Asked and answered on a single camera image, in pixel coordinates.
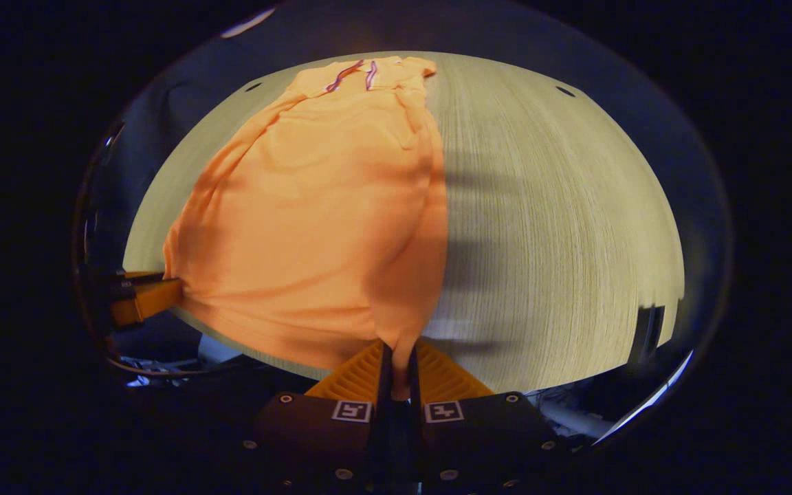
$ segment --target wrinkled fabric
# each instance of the wrinkled fabric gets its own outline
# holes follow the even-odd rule
[[[164,242],[182,307],[230,339],[334,369],[378,338],[397,382],[441,291],[443,147],[415,57],[298,73],[195,184]]]

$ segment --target screw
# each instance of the screw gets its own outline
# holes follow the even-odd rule
[[[457,479],[457,476],[459,474],[460,472],[458,470],[444,470],[441,473],[439,473],[439,477],[440,479],[442,479],[442,481],[452,481],[454,479]]]

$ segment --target purple stripe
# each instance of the purple stripe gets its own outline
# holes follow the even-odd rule
[[[330,85],[327,85],[326,91],[328,91],[328,93],[332,93],[332,91],[338,89],[338,85],[340,84],[340,82],[342,82],[344,76],[346,76],[346,74],[350,72],[350,70],[358,68],[360,65],[362,65],[362,62],[364,62],[364,60],[359,60],[359,62],[355,63],[352,67],[348,67],[346,69],[343,69],[341,72],[339,72],[337,78],[335,78],[335,82],[333,82]]]
[[[374,60],[371,61],[371,70],[368,71],[368,76],[365,76],[365,91],[371,89],[371,82],[375,80],[375,75],[377,74],[377,63]]]

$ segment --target orange shirt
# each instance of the orange shirt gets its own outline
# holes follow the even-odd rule
[[[377,338],[397,382],[441,291],[442,137],[429,60],[298,73],[201,174],[164,242],[182,306],[258,351],[333,369]]]

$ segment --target table surface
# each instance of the table surface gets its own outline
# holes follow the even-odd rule
[[[449,241],[424,335],[494,392],[533,391],[625,364],[639,307],[665,307],[659,344],[668,341],[684,294],[683,257],[666,196],[640,151],[582,91],[458,54],[352,54],[248,81],[158,171],[130,230],[125,269],[163,269],[164,238],[208,160],[298,70],[391,54],[438,66],[427,78],[427,106],[443,137]],[[262,355],[173,312],[258,360],[316,379],[328,373]]]

